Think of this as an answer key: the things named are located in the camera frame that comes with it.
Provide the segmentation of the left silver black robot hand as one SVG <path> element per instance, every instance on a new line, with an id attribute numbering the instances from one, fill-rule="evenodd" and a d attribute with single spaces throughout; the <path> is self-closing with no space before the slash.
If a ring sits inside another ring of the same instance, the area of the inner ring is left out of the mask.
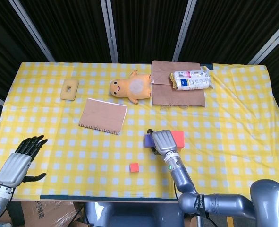
<path id="1" fill-rule="evenodd" d="M 47 142 L 43 135 L 23 140 L 16 151 L 9 155 L 0 170 L 0 185 L 16 188 L 21 183 L 36 182 L 43 179 L 46 173 L 38 176 L 27 176 L 27 171 L 41 147 Z"/>

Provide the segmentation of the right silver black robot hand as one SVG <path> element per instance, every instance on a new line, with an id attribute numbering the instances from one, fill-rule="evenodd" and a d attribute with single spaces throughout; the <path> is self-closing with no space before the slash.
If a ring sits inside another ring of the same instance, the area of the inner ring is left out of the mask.
<path id="1" fill-rule="evenodd" d="M 148 129 L 147 133 L 151 135 L 154 142 L 151 150 L 155 155 L 165 157 L 168 153 L 177 152 L 177 144 L 170 130 L 153 131 L 152 129 Z"/>

